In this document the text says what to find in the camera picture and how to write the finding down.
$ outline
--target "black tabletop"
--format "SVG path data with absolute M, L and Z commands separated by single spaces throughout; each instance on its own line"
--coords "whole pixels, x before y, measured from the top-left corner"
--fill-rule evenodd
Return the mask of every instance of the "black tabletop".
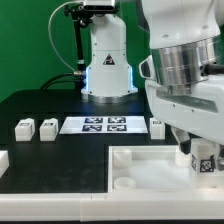
M 151 116 L 144 91 L 120 104 L 81 99 L 74 90 L 16 92 L 0 104 L 0 150 L 8 150 L 10 167 L 0 179 L 0 193 L 107 192 L 109 146 L 176 144 L 169 128 L 164 141 L 149 134 L 58 135 L 41 142 L 39 127 L 57 118 L 59 129 L 68 116 Z M 14 128 L 21 119 L 35 120 L 31 142 L 16 142 Z

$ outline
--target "white cube with black marker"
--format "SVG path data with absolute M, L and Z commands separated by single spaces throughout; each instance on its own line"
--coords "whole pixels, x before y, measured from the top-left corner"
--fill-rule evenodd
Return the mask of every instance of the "white cube with black marker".
M 31 141 L 34 133 L 35 133 L 35 124 L 33 119 L 27 118 L 24 120 L 20 120 L 20 122 L 15 128 L 16 141 L 17 142 Z
M 156 120 L 154 117 L 150 118 L 151 139 L 164 140 L 165 129 L 165 124 L 163 122 Z
M 58 134 L 58 120 L 55 118 L 44 120 L 40 127 L 40 141 L 55 141 Z

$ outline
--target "black cable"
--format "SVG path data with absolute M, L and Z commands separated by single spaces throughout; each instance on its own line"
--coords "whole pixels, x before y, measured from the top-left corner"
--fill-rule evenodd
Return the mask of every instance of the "black cable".
M 57 75 L 51 79 L 49 79 L 47 82 L 45 82 L 41 87 L 40 89 L 45 89 L 46 86 L 48 86 L 50 83 L 54 82 L 55 80 L 57 79 L 61 79 L 61 78 L 64 78 L 64 77 L 70 77 L 70 76 L 74 76 L 73 73 L 65 73 L 65 74 L 61 74 L 61 75 Z
M 73 81 L 55 81 L 55 82 L 51 82 L 49 83 L 47 86 L 45 86 L 44 89 L 48 89 L 50 86 L 54 85 L 54 84 L 61 84 L 61 83 L 75 83 L 77 82 L 78 80 L 73 80 Z
M 75 29 L 76 49 L 77 49 L 77 56 L 78 56 L 77 66 L 79 71 L 85 71 L 86 65 L 85 65 L 84 55 L 83 55 L 80 20 L 78 18 L 77 13 L 72 13 L 72 18 L 73 18 L 73 24 Z
M 224 65 L 207 64 L 204 68 L 207 75 L 220 75 L 224 74 Z

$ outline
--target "green backdrop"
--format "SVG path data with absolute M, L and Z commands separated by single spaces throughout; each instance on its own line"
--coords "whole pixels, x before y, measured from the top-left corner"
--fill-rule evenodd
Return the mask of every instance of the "green backdrop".
M 38 89 L 49 78 L 70 72 L 53 52 L 48 38 L 51 13 L 65 0 L 1 0 L 0 7 L 0 101 L 15 91 Z M 149 55 L 148 34 L 138 27 L 134 3 L 121 4 L 127 24 L 128 62 L 134 69 L 134 84 L 144 86 L 138 64 Z M 76 68 L 76 49 L 71 18 L 59 13 L 53 23 L 56 46 Z M 90 62 L 90 37 L 83 30 L 84 53 Z M 73 88 L 60 85 L 54 88 Z

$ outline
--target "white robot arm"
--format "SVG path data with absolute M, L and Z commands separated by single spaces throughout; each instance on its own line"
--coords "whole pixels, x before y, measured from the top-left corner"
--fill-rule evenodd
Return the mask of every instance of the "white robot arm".
M 205 67 L 222 63 L 218 25 L 223 4 L 142 0 L 152 55 L 140 66 L 150 67 L 146 91 L 157 119 L 222 145 L 224 77 L 209 76 Z
M 83 11 L 91 13 L 92 62 L 86 69 L 84 99 L 98 103 L 123 102 L 138 90 L 133 86 L 127 62 L 126 26 L 115 13 L 115 0 L 84 0 Z

